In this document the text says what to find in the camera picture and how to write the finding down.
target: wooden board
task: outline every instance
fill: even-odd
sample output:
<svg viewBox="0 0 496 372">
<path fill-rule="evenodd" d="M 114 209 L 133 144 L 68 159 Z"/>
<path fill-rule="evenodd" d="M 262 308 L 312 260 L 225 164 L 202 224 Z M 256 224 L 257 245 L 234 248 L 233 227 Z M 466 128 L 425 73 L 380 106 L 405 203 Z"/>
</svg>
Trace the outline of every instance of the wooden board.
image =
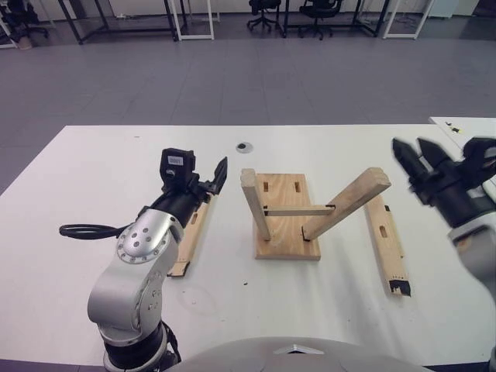
<svg viewBox="0 0 496 372">
<path fill-rule="evenodd" d="M 327 203 L 335 205 L 335 211 L 330 215 L 312 217 L 305 223 L 303 226 L 305 239 L 317 238 L 390 186 L 391 182 L 382 169 L 366 169 L 355 181 Z"/>
<path fill-rule="evenodd" d="M 257 174 L 262 205 L 309 206 L 307 182 L 304 174 Z M 320 260 L 317 239 L 305 242 L 301 226 L 310 217 L 265 217 L 270 230 L 266 241 L 255 228 L 257 259 Z"/>
<path fill-rule="evenodd" d="M 188 225 L 184 229 L 184 237 L 179 244 L 179 252 L 177 255 L 176 263 L 167 273 L 168 277 L 183 277 L 189 267 L 189 263 L 195 255 L 196 245 L 200 234 L 202 233 L 203 225 L 208 213 L 208 208 L 212 200 L 205 204 L 203 203 L 197 212 L 189 220 Z"/>
<path fill-rule="evenodd" d="M 293 215 L 328 215 L 336 207 L 334 205 L 308 205 L 305 207 L 296 206 L 268 206 L 264 205 L 265 215 L 273 217 L 293 216 Z"/>
<path fill-rule="evenodd" d="M 391 210 L 380 195 L 370 200 L 365 209 L 387 288 L 395 295 L 411 295 L 408 275 L 401 259 L 404 254 Z"/>
</svg>

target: office chair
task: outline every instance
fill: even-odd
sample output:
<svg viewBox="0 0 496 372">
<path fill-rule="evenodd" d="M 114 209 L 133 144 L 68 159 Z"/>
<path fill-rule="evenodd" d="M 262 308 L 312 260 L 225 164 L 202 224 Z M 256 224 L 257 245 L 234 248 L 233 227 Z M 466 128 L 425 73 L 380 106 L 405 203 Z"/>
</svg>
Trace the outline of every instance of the office chair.
<svg viewBox="0 0 496 372">
<path fill-rule="evenodd" d="M 29 24 L 37 25 L 40 23 L 38 15 L 34 12 L 33 6 L 27 2 L 24 6 L 23 0 L 9 0 L 7 2 L 10 13 L 6 13 L 4 18 L 7 23 L 15 30 L 12 35 L 30 36 L 31 33 L 42 33 L 45 38 L 48 38 L 48 30 L 44 27 L 32 27 Z"/>
<path fill-rule="evenodd" d="M 258 12 L 260 12 L 259 18 L 252 19 L 246 24 L 246 27 L 248 27 L 250 31 L 253 31 L 253 27 L 259 23 L 262 23 L 262 28 L 267 26 L 269 32 L 272 30 L 272 27 L 270 26 L 271 23 L 274 24 L 276 29 L 281 29 L 281 25 L 279 24 L 279 5 L 281 5 L 281 0 L 250 0 L 250 5 L 251 14 L 256 16 Z M 265 17 L 267 9 L 277 10 L 275 21 Z"/>
<path fill-rule="evenodd" d="M 300 6 L 300 13 L 307 17 L 314 19 L 313 25 L 306 27 L 298 27 L 298 35 L 302 38 L 304 35 L 312 30 L 313 36 L 319 34 L 319 39 L 324 39 L 324 34 L 322 29 L 329 30 L 329 36 L 332 36 L 331 26 L 319 25 L 319 19 L 332 18 L 339 13 L 341 9 L 341 3 L 343 0 L 305 0 L 305 4 Z"/>
</svg>

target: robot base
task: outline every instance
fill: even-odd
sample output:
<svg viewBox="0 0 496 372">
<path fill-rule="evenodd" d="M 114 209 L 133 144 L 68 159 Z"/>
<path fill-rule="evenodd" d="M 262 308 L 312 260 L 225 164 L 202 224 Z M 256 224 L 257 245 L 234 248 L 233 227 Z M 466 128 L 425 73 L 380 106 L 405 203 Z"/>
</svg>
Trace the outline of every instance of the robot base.
<svg viewBox="0 0 496 372">
<path fill-rule="evenodd" d="M 150 372 L 166 370 L 177 364 L 177 356 L 167 349 L 167 331 L 163 323 L 160 324 L 162 341 L 155 354 L 143 365 L 134 368 L 116 367 L 109 358 L 109 353 L 105 351 L 103 356 L 103 366 L 108 372 Z"/>
</svg>

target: table frame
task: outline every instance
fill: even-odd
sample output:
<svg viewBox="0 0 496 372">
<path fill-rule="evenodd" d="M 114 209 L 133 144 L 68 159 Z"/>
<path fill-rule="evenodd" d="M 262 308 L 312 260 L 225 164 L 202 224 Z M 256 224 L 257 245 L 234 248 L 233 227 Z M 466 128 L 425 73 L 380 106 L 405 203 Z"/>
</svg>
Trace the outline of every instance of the table frame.
<svg viewBox="0 0 496 372">
<path fill-rule="evenodd" d="M 425 9 L 424 16 L 420 20 L 419 25 L 417 26 L 417 30 L 415 33 L 389 33 L 389 29 L 391 28 L 391 25 L 393 24 L 394 17 L 396 16 L 396 13 L 398 12 L 398 8 L 400 7 L 400 4 L 403 2 L 403 0 L 397 0 L 396 5 L 394 6 L 393 12 L 391 13 L 391 17 L 389 19 L 389 22 L 387 23 L 388 25 L 386 26 L 386 30 L 384 31 L 384 35 L 382 36 L 383 39 L 388 39 L 388 38 L 395 38 L 395 39 L 413 39 L 417 40 L 419 37 L 420 31 L 422 31 L 422 27 L 424 26 L 425 21 L 427 20 L 427 17 L 429 16 L 429 13 L 431 12 L 431 8 L 434 5 L 434 2 L 436 0 L 429 0 L 427 3 L 427 8 Z"/>
<path fill-rule="evenodd" d="M 381 31 L 381 26 L 382 26 L 382 23 L 384 22 L 384 17 L 386 16 L 386 12 L 388 11 L 390 1 L 391 0 L 384 0 L 384 5 L 382 6 L 381 14 L 379 15 L 379 21 L 377 22 L 375 29 L 371 28 L 370 26 L 366 25 L 365 23 L 361 22 L 358 19 L 358 15 L 361 13 L 360 8 L 362 6 L 363 0 L 358 0 L 358 2 L 356 2 L 356 8 L 355 8 L 355 12 L 353 14 L 353 21 L 350 24 L 337 23 L 337 24 L 330 24 L 329 26 L 334 27 L 334 28 L 350 27 L 350 28 L 362 29 L 362 30 L 366 30 L 369 33 L 371 33 L 373 37 L 377 37 L 379 35 L 379 31 Z M 286 0 L 286 5 L 285 5 L 285 9 L 284 9 L 284 25 L 283 25 L 283 29 L 281 31 L 281 35 L 284 38 L 286 38 L 286 36 L 288 35 L 288 29 L 297 29 L 298 27 L 308 26 L 307 24 L 288 25 L 289 2 L 290 2 L 290 0 Z"/>
<path fill-rule="evenodd" d="M 0 49 L 10 49 L 10 48 L 17 48 L 17 44 L 14 43 L 14 40 L 10 38 L 10 30 L 7 27 L 6 24 L 2 21 L 2 15 L 0 15 L 0 27 L 3 29 L 5 32 L 5 35 L 9 38 L 9 43 L 7 44 L 0 44 Z"/>
<path fill-rule="evenodd" d="M 203 35 L 183 35 L 181 32 L 182 28 L 179 26 L 179 19 L 177 18 L 175 0 L 170 0 L 170 5 L 172 8 L 172 14 L 174 15 L 174 22 L 176 24 L 176 30 L 177 30 L 177 38 L 179 39 L 179 41 L 182 41 L 182 40 L 214 40 L 215 39 L 215 37 L 214 37 L 214 24 L 213 24 L 213 18 L 212 18 L 212 5 L 210 3 L 210 0 L 207 0 L 208 17 L 206 19 L 206 20 L 208 20 L 208 24 L 210 27 L 210 33 L 206 33 Z M 188 0 L 188 7 L 189 7 L 189 13 L 190 13 L 190 17 L 191 17 L 191 22 L 193 22 L 193 15 L 191 13 L 191 4 L 190 4 L 189 0 Z M 217 11 L 216 21 L 220 22 L 219 11 Z M 183 27 L 185 29 L 187 29 L 188 24 L 185 22 L 183 24 Z"/>
<path fill-rule="evenodd" d="M 64 4 L 64 0 L 58 0 L 60 7 L 62 8 L 62 12 L 64 12 L 66 20 L 69 22 L 69 26 L 72 29 L 72 32 L 74 34 L 74 37 L 77 40 L 77 43 L 79 45 L 82 45 L 86 40 L 91 38 L 94 35 L 97 34 L 102 34 L 102 33 L 155 33 L 155 32 L 171 32 L 172 33 L 172 40 L 177 41 L 177 32 L 174 27 L 174 23 L 172 21 L 172 15 L 171 15 L 171 9 L 169 8 L 169 4 L 167 0 L 164 0 L 165 4 L 165 10 L 167 14 L 167 21 L 169 23 L 169 27 L 154 27 L 154 28 L 143 28 L 143 29 L 111 29 L 110 26 L 108 25 L 109 23 L 107 22 L 107 19 L 105 15 L 103 14 L 102 7 L 100 6 L 99 0 L 95 0 L 95 5 L 98 10 L 98 14 L 100 15 L 100 18 L 102 19 L 103 25 L 98 27 L 97 29 L 93 29 L 86 35 L 81 36 L 78 30 L 76 29 L 76 26 L 74 24 L 74 20 L 71 18 L 71 15 L 69 14 L 67 7 Z M 186 20 L 186 13 L 184 11 L 184 2 L 181 0 L 181 11 L 183 15 L 183 21 L 187 22 Z"/>
</svg>

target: white table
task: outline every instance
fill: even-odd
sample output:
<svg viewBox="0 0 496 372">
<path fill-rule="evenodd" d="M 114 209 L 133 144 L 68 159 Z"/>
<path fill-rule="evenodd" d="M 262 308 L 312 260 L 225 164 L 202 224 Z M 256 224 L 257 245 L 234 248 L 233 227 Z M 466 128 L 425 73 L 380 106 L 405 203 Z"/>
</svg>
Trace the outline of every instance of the white table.
<svg viewBox="0 0 496 372">
<path fill-rule="evenodd" d="M 432 125 L 66 127 L 0 196 L 0 358 L 101 365 L 103 342 L 86 305 L 114 239 L 58 235 L 64 223 L 122 226 L 160 193 L 161 150 L 194 149 L 202 179 L 229 157 L 187 276 L 164 284 L 163 317 L 184 358 L 254 336 L 356 343 L 418 364 L 484 361 L 496 339 L 491 296 L 463 268 L 438 213 L 408 191 L 391 138 L 424 136 L 458 152 Z M 254 145 L 237 153 L 242 141 Z M 319 262 L 254 260 L 241 168 L 306 173 L 325 203 L 370 166 L 392 186 L 411 298 L 386 295 L 363 209 L 319 238 Z"/>
<path fill-rule="evenodd" d="M 431 117 L 429 121 L 436 124 L 460 150 L 474 137 L 496 137 L 496 118 Z M 496 176 L 489 180 L 496 188 Z"/>
</svg>

